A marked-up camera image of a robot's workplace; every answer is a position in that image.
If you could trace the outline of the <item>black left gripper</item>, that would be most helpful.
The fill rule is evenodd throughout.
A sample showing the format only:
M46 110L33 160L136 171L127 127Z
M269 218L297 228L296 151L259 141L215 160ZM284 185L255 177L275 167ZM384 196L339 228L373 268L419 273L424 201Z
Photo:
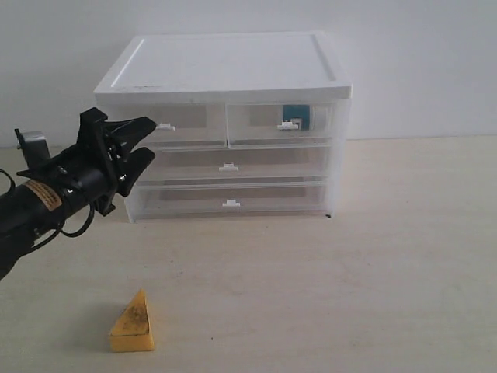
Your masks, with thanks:
M101 215L115 207L116 193L127 197L142 173L155 159L148 148L132 149L156 128L148 117L111 121L97 108L79 115L73 145L38 168L19 172L57 191L63 199L74 194L85 204L93 204Z

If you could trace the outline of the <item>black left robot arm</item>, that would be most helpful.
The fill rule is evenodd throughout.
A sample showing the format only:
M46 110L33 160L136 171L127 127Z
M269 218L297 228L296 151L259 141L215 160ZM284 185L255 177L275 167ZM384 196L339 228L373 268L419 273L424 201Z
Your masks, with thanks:
M76 142L55 156L41 133L16 130L26 182L11 182L1 196L1 275L59 235L79 237L96 214L113 212L113 198L127 197L154 160L138 143L156 127L147 117L109 121L93 107L79 116Z

